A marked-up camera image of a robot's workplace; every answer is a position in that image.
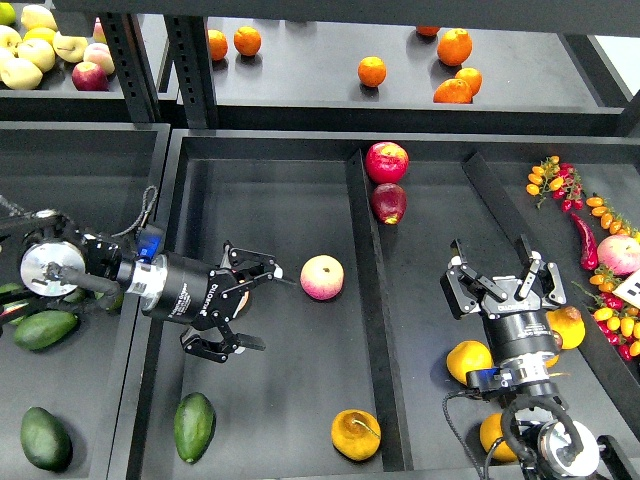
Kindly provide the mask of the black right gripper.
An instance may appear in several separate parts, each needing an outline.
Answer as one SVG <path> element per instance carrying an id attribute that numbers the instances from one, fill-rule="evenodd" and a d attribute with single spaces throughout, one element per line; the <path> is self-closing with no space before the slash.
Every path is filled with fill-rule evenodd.
<path id="1" fill-rule="evenodd" d="M 516 240 L 523 266 L 520 280 L 515 276 L 491 280 L 478 273 L 469 266 L 458 239 L 450 249 L 452 257 L 440 286 L 455 319 L 480 312 L 494 364 L 503 366 L 526 355 L 538 355 L 542 362 L 554 357 L 556 340 L 542 308 L 566 304 L 558 265 L 545 262 L 525 234 Z"/>

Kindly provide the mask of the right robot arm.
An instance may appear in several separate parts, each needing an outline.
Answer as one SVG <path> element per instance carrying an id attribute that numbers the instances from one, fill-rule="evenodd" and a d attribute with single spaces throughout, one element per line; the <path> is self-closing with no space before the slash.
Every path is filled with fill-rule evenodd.
<path id="1" fill-rule="evenodd" d="M 466 398 L 503 404 L 501 434 L 487 456 L 508 446 L 526 479 L 589 479 L 605 465 L 614 479 L 636 479 L 639 474 L 610 435 L 594 436 L 573 420 L 551 379 L 547 361 L 560 347 L 547 319 L 566 302 L 558 266 L 545 262 L 520 237 L 515 248 L 520 275 L 487 277 L 474 270 L 457 240 L 440 284 L 453 316 L 480 316 L 490 367 L 474 367 L 466 375 Z"/>

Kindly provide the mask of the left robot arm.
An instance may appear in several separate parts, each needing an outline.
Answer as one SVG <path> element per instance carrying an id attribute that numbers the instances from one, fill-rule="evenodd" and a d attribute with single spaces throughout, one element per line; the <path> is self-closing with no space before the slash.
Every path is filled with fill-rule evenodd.
<path id="1" fill-rule="evenodd" d="M 224 363 L 246 349 L 264 350 L 261 338 L 235 333 L 230 323 L 251 289 L 285 281 L 275 257 L 230 242 L 216 265 L 162 250 L 163 232 L 148 222 L 157 196 L 156 186 L 147 187 L 136 220 L 113 235 L 82 228 L 57 210 L 28 211 L 2 199 L 8 214 L 1 220 L 1 238 L 17 237 L 22 244 L 22 286 L 2 294 L 2 323 L 44 308 L 62 310 L 78 289 L 101 296 L 71 311 L 108 309 L 132 294 L 146 316 L 185 326 L 180 343 L 188 354 Z"/>

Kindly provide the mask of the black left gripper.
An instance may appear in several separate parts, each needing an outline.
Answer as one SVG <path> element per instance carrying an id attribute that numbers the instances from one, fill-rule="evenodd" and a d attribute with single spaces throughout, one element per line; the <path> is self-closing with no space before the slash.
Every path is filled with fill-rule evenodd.
<path id="1" fill-rule="evenodd" d="M 214 362 L 226 362 L 231 354 L 241 354 L 246 349 L 265 350 L 261 338 L 234 333 L 226 322 L 233 319 L 244 293 L 264 282 L 296 284 L 284 274 L 273 255 L 235 247 L 230 241 L 224 243 L 217 266 L 167 252 L 158 255 L 143 272 L 144 314 L 189 325 L 180 335 L 184 352 Z M 214 312 L 222 319 L 221 324 L 213 322 Z M 212 328 L 221 333 L 220 341 L 201 335 Z"/>

